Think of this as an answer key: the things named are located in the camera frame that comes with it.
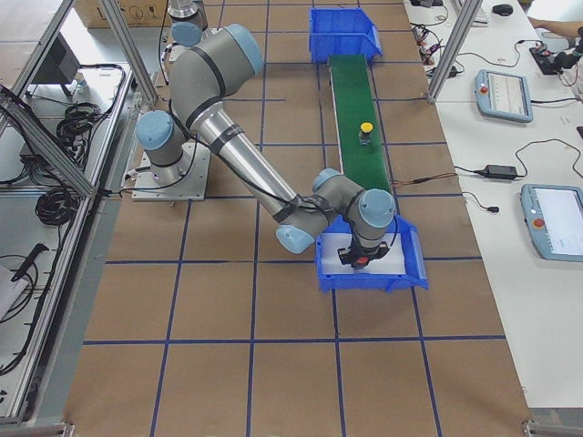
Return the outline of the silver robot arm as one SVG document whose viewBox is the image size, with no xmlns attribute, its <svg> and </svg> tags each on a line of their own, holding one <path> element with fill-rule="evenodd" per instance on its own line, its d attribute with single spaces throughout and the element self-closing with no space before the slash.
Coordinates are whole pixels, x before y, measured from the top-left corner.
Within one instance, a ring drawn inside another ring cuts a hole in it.
<svg viewBox="0 0 583 437">
<path fill-rule="evenodd" d="M 171 34 L 176 43 L 192 47 L 200 42 L 208 29 L 203 1 L 169 0 L 167 11 L 171 20 Z"/>
<path fill-rule="evenodd" d="M 362 269 L 383 258 L 391 246 L 384 239 L 394 220 L 393 196 L 378 188 L 366 189 L 344 174 L 326 168 L 312 184 L 312 195 L 298 194 L 231 119 L 224 97 L 260 73 L 261 50 L 251 32 L 231 24 L 185 50 L 170 72 L 171 107 L 142 116 L 136 136 L 151 166 L 170 170 L 161 177 L 171 184 L 187 172 L 183 145 L 198 135 L 248 187 L 279 227 L 278 241 L 289 252 L 304 252 L 338 216 L 349 224 L 352 242 L 339 249 L 343 265 Z"/>
</svg>

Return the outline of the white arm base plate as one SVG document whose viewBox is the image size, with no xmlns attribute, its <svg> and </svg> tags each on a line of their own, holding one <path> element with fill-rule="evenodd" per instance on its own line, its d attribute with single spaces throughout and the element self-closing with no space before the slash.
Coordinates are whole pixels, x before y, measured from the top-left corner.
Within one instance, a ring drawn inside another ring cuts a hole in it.
<svg viewBox="0 0 583 437">
<path fill-rule="evenodd" d="M 150 163 L 146 152 L 137 174 L 131 197 L 134 201 L 202 201 L 205 199 L 210 151 L 199 143 L 182 145 L 181 160 L 172 167 L 161 168 Z"/>
</svg>

